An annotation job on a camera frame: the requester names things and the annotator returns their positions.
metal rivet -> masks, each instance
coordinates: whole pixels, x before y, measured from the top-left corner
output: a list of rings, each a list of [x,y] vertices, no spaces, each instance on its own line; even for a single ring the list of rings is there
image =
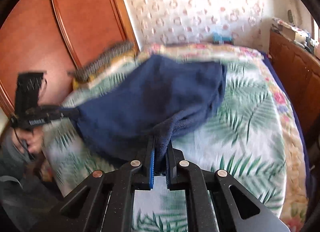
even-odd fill
[[[102,176],[102,171],[96,170],[96,171],[94,171],[94,172],[92,173],[92,176],[93,176],[94,178],[99,178],[99,177]]]
[[[227,176],[227,171],[225,171],[225,170],[219,170],[218,171],[218,175],[220,176],[220,177],[226,177]]]
[[[180,161],[179,164],[180,164],[182,167],[187,167],[187,166],[189,166],[189,162],[186,161],[186,160]]]
[[[131,166],[134,166],[134,167],[137,167],[137,166],[139,166],[141,163],[140,163],[140,161],[139,160],[133,160],[132,162],[131,162]]]

person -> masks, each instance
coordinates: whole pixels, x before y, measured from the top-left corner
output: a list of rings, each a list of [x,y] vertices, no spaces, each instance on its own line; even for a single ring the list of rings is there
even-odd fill
[[[17,128],[16,133],[10,128],[1,143],[0,202],[17,229],[27,232],[58,203],[58,199],[37,176],[26,171],[32,161],[17,137],[26,140],[31,154],[39,154],[42,127],[36,127],[32,132]]]

navy blue towel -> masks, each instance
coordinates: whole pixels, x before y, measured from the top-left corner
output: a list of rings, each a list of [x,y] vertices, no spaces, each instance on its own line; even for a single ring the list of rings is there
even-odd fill
[[[91,150],[123,161],[133,160],[154,135],[159,168],[171,137],[195,130],[216,114],[226,72],[217,62],[180,64],[152,55],[116,89],[78,106],[80,117],[73,124]]]

wallpaper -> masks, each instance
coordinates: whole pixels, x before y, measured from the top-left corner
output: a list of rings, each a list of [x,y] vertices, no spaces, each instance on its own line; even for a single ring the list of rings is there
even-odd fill
[[[262,47],[264,0],[125,0],[140,47],[232,36],[235,45]]]

floral blanket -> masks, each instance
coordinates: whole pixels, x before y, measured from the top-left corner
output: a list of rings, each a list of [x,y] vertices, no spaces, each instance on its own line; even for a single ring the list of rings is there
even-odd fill
[[[127,63],[91,89],[73,92],[64,106],[107,93],[151,53],[181,63],[219,60],[228,66],[225,98],[217,115],[172,144],[202,169],[227,170],[287,225],[299,229],[307,207],[302,144],[290,103],[256,50],[149,46],[136,62]],[[68,119],[46,127],[44,151],[63,195],[96,169],[114,170],[85,147]],[[155,178],[154,188],[135,193],[133,230],[186,231],[184,192],[168,191],[163,177]]]

